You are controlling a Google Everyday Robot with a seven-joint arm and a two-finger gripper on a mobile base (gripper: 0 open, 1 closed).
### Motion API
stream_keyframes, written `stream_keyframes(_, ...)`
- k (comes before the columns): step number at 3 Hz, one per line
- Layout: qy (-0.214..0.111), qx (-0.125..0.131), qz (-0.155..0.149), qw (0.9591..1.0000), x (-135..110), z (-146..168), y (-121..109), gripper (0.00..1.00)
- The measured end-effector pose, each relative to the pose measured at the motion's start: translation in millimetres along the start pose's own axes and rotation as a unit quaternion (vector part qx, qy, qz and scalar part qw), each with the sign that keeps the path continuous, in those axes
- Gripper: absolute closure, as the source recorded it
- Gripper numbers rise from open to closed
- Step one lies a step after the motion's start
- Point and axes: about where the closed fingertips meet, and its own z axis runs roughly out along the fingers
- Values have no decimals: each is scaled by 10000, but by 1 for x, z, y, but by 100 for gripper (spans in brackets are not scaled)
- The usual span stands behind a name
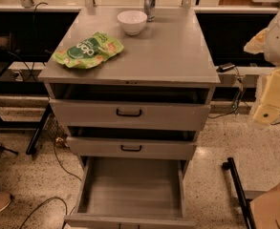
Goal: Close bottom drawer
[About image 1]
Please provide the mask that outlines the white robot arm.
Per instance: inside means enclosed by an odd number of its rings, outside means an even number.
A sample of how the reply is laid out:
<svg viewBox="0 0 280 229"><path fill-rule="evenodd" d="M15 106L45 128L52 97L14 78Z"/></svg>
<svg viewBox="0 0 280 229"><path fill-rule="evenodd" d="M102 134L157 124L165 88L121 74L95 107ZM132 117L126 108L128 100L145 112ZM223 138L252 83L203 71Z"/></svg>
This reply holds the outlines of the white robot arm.
<svg viewBox="0 0 280 229"><path fill-rule="evenodd" d="M280 11L265 29L246 43L244 51L252 54L262 52L265 60L275 66L266 76L266 83L258 95L252 116L255 125L267 126L280 115Z"/></svg>

